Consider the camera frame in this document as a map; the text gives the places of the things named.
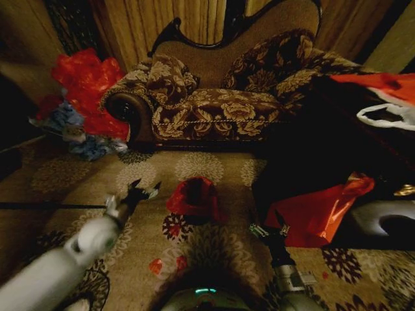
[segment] floor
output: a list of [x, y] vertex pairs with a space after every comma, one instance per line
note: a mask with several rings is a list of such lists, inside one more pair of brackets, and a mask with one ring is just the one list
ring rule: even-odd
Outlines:
[[[255, 214], [250, 190], [265, 161], [243, 153], [156, 152], [107, 155], [85, 162], [48, 141], [21, 149], [23, 167], [0, 182], [0, 280], [62, 245], [103, 209], [107, 193], [142, 178], [161, 181], [159, 195], [141, 202], [109, 254], [89, 267], [65, 305], [72, 310], [149, 310], [181, 286], [224, 284], [254, 310], [277, 310], [279, 293], [268, 249], [248, 231]], [[166, 209], [180, 181], [214, 182], [225, 224], [192, 225]], [[48, 202], [45, 208], [32, 205]], [[53, 209], [54, 203], [78, 209]], [[415, 297], [415, 257], [404, 251], [290, 248], [317, 284], [307, 293], [325, 310], [404, 310]]]

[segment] carved wooden backrest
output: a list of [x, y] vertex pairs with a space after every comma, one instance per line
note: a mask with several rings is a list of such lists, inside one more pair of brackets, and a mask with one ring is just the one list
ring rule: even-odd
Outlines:
[[148, 53], [164, 53], [183, 61], [200, 77], [200, 87], [220, 87], [233, 61], [256, 43], [292, 29], [307, 29], [316, 34], [320, 26], [318, 0], [273, 0], [257, 14], [240, 17], [239, 30], [213, 45], [188, 40], [174, 19], [154, 42]]

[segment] floral upholstery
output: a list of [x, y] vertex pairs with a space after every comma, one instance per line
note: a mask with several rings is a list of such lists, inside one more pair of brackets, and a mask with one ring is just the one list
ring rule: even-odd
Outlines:
[[150, 73], [151, 62], [140, 62], [127, 73], [124, 78], [113, 85], [101, 98], [100, 109], [104, 109], [105, 103], [113, 95], [130, 94], [140, 98], [154, 112], [158, 106], [157, 101], [147, 89], [148, 74]]
[[243, 91], [263, 91], [276, 97], [287, 113], [302, 107], [314, 76], [373, 71], [333, 52], [313, 48], [313, 35], [296, 29], [274, 36], [236, 59], [222, 86]]
[[164, 54], [153, 56], [147, 89], [162, 106], [173, 106], [186, 99], [197, 88], [188, 68], [177, 58]]
[[181, 61], [155, 55], [152, 65], [138, 64], [113, 86], [102, 105], [118, 93], [142, 99], [152, 116], [147, 132], [157, 141], [256, 141], [266, 138], [270, 125], [289, 122], [297, 114], [312, 77], [372, 72], [313, 48], [313, 35], [296, 29], [238, 57], [222, 81], [223, 89], [196, 89], [198, 78]]
[[180, 107], [159, 106], [152, 118], [159, 139], [261, 140], [281, 122], [283, 106], [267, 93], [197, 89]]
[[271, 92], [278, 82], [304, 68], [312, 46], [313, 35], [301, 29], [258, 43], [234, 61], [222, 87]]

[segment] white plastic bag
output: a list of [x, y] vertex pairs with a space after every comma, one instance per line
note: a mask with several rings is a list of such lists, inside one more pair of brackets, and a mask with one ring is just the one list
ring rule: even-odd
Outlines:
[[[387, 112], [399, 115], [402, 118], [402, 121], [373, 120], [365, 115], [368, 112], [385, 108]], [[401, 128], [408, 131], [415, 131], [415, 107], [403, 107], [388, 102], [386, 104], [364, 108], [360, 110], [356, 116], [363, 123], [376, 126], [378, 128]]]

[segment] green indicator light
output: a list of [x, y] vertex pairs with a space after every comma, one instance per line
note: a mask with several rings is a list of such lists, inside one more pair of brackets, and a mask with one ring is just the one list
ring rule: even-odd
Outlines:
[[209, 288], [201, 288], [199, 290], [195, 290], [196, 294], [202, 294], [202, 293], [208, 293], [209, 292]]

